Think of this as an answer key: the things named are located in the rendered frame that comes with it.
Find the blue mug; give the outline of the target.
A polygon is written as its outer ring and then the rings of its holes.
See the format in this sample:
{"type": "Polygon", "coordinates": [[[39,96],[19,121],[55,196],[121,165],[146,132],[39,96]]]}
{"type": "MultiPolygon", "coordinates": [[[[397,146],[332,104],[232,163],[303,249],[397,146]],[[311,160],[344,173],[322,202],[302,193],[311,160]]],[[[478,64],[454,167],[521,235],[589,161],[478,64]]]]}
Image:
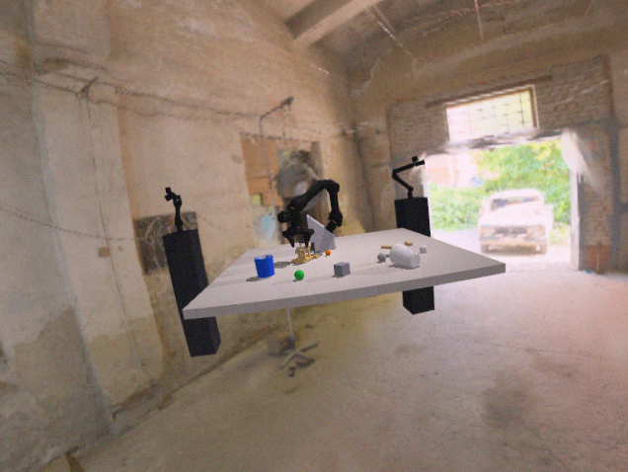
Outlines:
{"type": "Polygon", "coordinates": [[[272,255],[265,255],[255,258],[258,277],[261,279],[269,279],[275,276],[274,263],[272,255]]]}

